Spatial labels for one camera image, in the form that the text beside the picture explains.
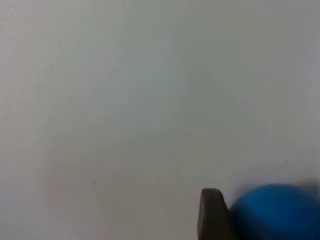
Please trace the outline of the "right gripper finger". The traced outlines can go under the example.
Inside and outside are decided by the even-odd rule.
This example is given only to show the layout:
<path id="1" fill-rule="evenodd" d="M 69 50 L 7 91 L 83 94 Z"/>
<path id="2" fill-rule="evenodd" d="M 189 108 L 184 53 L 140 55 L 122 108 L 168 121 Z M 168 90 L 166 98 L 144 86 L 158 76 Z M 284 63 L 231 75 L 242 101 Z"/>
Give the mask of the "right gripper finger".
<path id="1" fill-rule="evenodd" d="M 237 238 L 238 234 L 222 192 L 216 188 L 202 189 L 197 221 L 197 239 L 236 240 Z"/>

